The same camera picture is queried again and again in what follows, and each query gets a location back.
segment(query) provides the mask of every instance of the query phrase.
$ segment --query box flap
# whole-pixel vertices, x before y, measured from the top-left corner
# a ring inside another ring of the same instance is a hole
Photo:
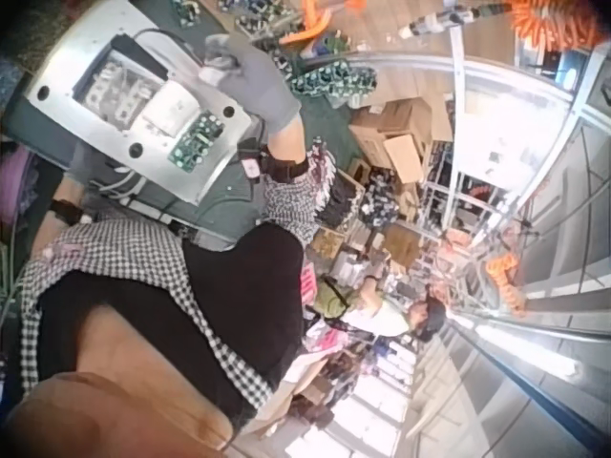
[[[412,135],[386,140],[384,147],[402,183],[414,183],[424,178],[420,155]]]

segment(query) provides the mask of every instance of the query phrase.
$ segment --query black hole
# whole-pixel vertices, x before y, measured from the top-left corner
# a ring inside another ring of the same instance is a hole
[[[130,146],[130,157],[138,159],[140,156],[142,156],[142,151],[142,145],[140,143],[134,143],[132,146]]]
[[[222,115],[225,117],[233,117],[235,113],[236,111],[234,110],[233,107],[225,107],[224,110],[222,111]]]
[[[38,100],[43,101],[46,100],[49,96],[49,86],[43,86],[38,90]]]

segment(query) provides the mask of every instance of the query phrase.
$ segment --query checkered sleeve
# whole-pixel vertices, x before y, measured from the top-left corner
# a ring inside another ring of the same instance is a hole
[[[279,183],[265,177],[263,220],[274,222],[293,234],[303,246],[314,238],[316,193],[320,186],[308,173],[292,183]]]

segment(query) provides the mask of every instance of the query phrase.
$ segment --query workbench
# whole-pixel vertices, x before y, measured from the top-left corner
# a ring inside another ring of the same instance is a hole
[[[51,3],[62,6],[59,0],[50,0]],[[221,23],[204,7],[201,12],[201,22],[189,29],[182,29],[177,21],[175,12],[169,0],[133,0],[131,2],[161,29],[177,33],[188,41],[196,50],[202,52],[205,36],[213,33],[225,32]],[[50,15],[48,21],[57,23],[57,18]],[[36,25],[39,30],[44,27],[53,27],[53,24]],[[30,30],[17,31],[29,34]],[[43,32],[39,40],[45,39]],[[8,50],[9,58],[24,59],[28,57],[28,49],[32,46],[30,40],[27,48]],[[35,72],[41,59],[33,59],[33,63],[21,63],[31,72]],[[27,81],[22,82],[18,91],[13,95],[2,119],[2,130],[5,135],[22,142],[32,151],[45,158],[52,164],[66,168],[72,158],[77,138],[53,122],[50,118],[37,111],[23,95]],[[333,110],[323,98],[302,99],[301,111],[305,124],[305,138],[309,145],[314,136],[321,136],[328,144],[329,150],[335,154],[337,164],[346,169],[355,156],[360,156],[360,149],[348,130],[350,112],[342,107]],[[113,176],[101,171],[95,180],[108,183]],[[198,207],[175,201],[176,198],[155,183],[148,182],[137,196],[137,201],[156,209],[162,209],[173,217],[193,224],[196,227],[221,235],[226,239],[238,239],[255,224],[263,207],[263,190],[260,185],[255,186],[254,197],[251,198],[251,188],[243,168],[239,163],[226,167],[213,187],[204,197]]]

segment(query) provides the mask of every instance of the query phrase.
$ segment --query white cable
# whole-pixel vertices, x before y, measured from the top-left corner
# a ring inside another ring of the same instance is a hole
[[[126,192],[124,192],[122,194],[116,194],[114,196],[110,196],[110,198],[113,198],[113,199],[126,198],[126,197],[130,196],[131,194],[138,194],[140,191],[142,191],[142,188],[144,187],[145,183],[146,183],[146,178],[145,177],[140,177],[140,179],[136,183],[136,186],[134,186],[132,189],[130,189],[129,191],[126,191]]]
[[[129,174],[127,174],[127,177],[125,177],[124,179],[113,183],[113,184],[109,184],[108,186],[102,186],[99,188],[99,192],[102,193],[104,191],[110,191],[111,189],[116,189],[119,188],[121,186],[123,186],[125,183],[127,183],[130,179],[132,179],[132,177],[136,174],[136,172],[134,172],[133,170],[130,171]]]

